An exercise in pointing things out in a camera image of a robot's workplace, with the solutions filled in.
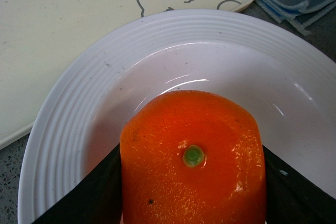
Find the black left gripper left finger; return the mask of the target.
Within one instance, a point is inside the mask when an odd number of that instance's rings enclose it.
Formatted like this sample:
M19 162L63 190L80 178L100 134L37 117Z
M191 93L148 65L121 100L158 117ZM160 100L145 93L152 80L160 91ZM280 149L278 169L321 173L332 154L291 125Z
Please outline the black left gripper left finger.
M34 223L120 223L122 185L117 145L73 190Z

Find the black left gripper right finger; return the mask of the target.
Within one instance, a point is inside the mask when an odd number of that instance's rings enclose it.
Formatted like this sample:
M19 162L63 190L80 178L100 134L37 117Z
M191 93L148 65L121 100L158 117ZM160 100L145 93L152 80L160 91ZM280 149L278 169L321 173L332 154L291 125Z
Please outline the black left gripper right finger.
M266 223L335 223L335 198L263 147L266 181Z

